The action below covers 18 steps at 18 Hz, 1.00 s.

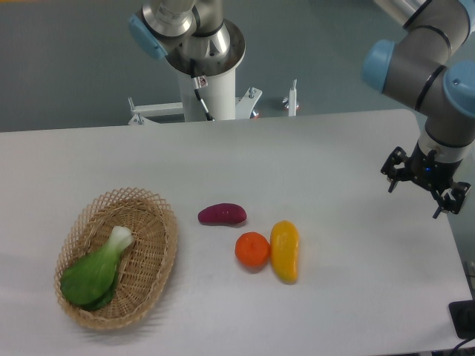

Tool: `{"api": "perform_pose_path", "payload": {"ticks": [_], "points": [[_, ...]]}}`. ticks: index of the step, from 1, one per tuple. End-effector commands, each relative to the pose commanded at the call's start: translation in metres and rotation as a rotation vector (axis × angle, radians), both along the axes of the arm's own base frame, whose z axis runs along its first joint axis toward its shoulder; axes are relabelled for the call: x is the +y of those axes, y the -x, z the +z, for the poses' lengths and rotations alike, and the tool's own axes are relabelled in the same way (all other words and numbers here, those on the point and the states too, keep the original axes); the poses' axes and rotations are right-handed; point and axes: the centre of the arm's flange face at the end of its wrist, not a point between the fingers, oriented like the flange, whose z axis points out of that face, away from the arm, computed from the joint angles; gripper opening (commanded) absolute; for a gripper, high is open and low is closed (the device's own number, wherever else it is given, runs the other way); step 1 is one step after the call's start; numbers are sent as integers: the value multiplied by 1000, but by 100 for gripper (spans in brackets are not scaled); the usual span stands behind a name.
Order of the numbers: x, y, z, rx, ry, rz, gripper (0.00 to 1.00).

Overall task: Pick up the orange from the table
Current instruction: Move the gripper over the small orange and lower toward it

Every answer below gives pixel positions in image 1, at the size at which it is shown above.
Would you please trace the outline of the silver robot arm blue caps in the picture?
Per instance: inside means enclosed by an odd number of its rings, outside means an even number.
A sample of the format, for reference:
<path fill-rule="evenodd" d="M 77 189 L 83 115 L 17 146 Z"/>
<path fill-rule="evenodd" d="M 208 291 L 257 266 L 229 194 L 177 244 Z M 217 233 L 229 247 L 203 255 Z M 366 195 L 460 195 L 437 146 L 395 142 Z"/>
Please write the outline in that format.
<path fill-rule="evenodd" d="M 411 181 L 429 191 L 436 214 L 458 214 L 471 189 L 453 179 L 474 142 L 474 62 L 447 61 L 474 34 L 473 1 L 377 1 L 405 37 L 381 40 L 361 77 L 370 87 L 425 115 L 412 154 L 397 147 L 381 168 L 390 188 Z"/>

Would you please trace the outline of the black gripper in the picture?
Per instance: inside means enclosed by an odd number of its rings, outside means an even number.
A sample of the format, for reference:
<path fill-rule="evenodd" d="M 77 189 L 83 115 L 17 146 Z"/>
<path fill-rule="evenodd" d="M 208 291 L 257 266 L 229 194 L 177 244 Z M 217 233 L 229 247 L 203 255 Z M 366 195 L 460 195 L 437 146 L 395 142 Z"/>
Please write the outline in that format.
<path fill-rule="evenodd" d="M 419 137 L 410 157 L 404 149 L 396 147 L 381 167 L 381 173 L 390 184 L 389 193 L 399 182 L 407 181 L 430 190 L 438 205 L 433 213 L 437 219 L 442 213 L 459 214 L 465 204 L 471 184 L 453 181 L 464 158 L 464 146 L 451 147 L 430 137 Z"/>

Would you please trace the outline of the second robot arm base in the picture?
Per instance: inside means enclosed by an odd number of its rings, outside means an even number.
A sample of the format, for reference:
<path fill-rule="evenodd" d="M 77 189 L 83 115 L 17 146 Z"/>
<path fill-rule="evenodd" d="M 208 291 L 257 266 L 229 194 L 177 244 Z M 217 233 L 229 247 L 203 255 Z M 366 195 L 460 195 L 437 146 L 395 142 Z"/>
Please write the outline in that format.
<path fill-rule="evenodd" d="M 152 59 L 166 59 L 192 77 L 234 70 L 246 52 L 241 30 L 224 17 L 222 1 L 144 1 L 128 28 Z"/>

